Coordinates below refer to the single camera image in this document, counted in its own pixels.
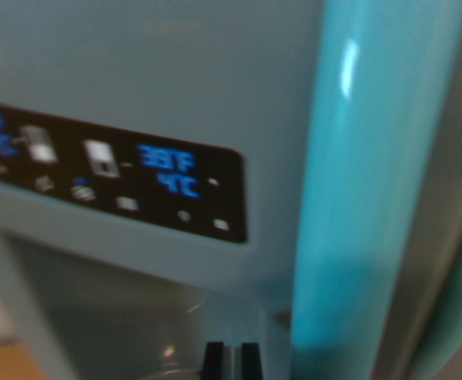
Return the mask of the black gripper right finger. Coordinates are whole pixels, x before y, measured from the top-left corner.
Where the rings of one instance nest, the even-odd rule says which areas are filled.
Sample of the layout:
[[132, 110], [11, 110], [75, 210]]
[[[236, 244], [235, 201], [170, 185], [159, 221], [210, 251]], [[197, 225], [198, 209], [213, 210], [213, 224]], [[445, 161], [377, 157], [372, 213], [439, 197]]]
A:
[[241, 378], [243, 380], [263, 380], [258, 343], [243, 343], [241, 345]]

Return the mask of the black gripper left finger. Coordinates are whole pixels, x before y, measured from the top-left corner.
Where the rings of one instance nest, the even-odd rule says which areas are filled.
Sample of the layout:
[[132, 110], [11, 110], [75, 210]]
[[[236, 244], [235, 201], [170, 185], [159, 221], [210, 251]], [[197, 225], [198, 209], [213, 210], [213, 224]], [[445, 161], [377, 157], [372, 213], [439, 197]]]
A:
[[201, 369], [202, 380], [222, 380], [224, 347], [224, 343], [221, 341], [208, 342], [206, 344]]

